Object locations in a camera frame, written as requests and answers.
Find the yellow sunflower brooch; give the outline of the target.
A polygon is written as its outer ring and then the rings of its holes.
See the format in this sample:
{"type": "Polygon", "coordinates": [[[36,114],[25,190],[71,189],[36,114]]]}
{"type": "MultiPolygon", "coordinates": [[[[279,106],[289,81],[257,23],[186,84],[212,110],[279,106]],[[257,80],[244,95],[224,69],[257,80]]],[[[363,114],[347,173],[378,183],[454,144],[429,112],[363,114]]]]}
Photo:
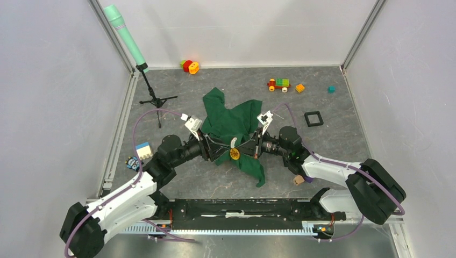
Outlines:
{"type": "Polygon", "coordinates": [[[236,148],[231,148],[229,153],[230,153],[231,159],[233,159],[233,160],[240,159],[240,151],[238,151],[236,148]]]}

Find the green fabric garment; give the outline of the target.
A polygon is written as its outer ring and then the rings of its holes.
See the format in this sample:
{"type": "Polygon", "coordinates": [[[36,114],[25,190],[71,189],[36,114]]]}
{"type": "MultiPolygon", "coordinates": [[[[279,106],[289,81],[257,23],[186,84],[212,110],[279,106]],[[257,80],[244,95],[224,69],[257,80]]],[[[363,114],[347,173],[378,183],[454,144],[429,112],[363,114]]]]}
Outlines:
{"type": "MultiPolygon", "coordinates": [[[[231,109],[225,107],[225,95],[218,88],[213,88],[203,96],[203,104],[206,110],[206,119],[202,125],[202,132],[211,138],[220,140],[229,145],[236,138],[235,146],[245,143],[251,134],[258,128],[257,116],[262,109],[262,101],[251,99],[231,109]]],[[[240,154],[235,160],[230,156],[230,147],[218,158],[215,164],[220,166],[230,161],[240,171],[258,180],[257,188],[266,183],[264,167],[258,159],[246,154],[240,154]]]]}

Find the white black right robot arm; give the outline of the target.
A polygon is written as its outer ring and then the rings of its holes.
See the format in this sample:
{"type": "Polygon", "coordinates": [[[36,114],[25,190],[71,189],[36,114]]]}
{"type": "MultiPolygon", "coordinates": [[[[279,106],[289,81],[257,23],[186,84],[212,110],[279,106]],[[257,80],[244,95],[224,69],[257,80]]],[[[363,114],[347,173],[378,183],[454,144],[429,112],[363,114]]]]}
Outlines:
{"type": "Polygon", "coordinates": [[[324,197],[310,205],[311,214],[325,219],[332,212],[359,212],[376,224],[384,224],[392,215],[405,214],[402,202],[406,191],[375,159],[364,162],[343,162],[311,151],[296,128],[285,126],[278,137],[258,128],[241,144],[231,144],[241,154],[258,159],[262,154],[280,156],[284,166],[305,180],[319,178],[346,189],[344,201],[328,201],[324,197]]]}

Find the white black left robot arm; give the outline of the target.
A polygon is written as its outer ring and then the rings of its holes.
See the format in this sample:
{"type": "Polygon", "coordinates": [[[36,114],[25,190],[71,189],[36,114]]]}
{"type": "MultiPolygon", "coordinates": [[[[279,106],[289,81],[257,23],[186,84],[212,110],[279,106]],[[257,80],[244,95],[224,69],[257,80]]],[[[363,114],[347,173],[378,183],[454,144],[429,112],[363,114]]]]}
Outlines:
{"type": "Polygon", "coordinates": [[[134,223],[164,218],[169,205],[153,195],[175,177],[175,167],[198,156],[216,161],[236,143],[237,138],[222,141],[201,131],[193,132],[185,144],[177,135],[164,137],[133,179],[94,202],[77,202],[69,208],[59,234],[65,243],[64,256],[95,257],[112,237],[134,223]]]}

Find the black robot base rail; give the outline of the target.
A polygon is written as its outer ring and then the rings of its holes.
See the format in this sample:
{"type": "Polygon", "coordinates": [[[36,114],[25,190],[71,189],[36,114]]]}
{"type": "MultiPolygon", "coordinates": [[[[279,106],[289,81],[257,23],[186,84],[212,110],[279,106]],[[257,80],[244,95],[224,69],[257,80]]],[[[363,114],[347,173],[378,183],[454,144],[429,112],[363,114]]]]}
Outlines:
{"type": "Polygon", "coordinates": [[[328,212],[320,198],[323,188],[311,199],[169,199],[151,195],[158,208],[152,220],[169,220],[174,230],[298,230],[303,221],[346,220],[345,212],[328,212]]]}

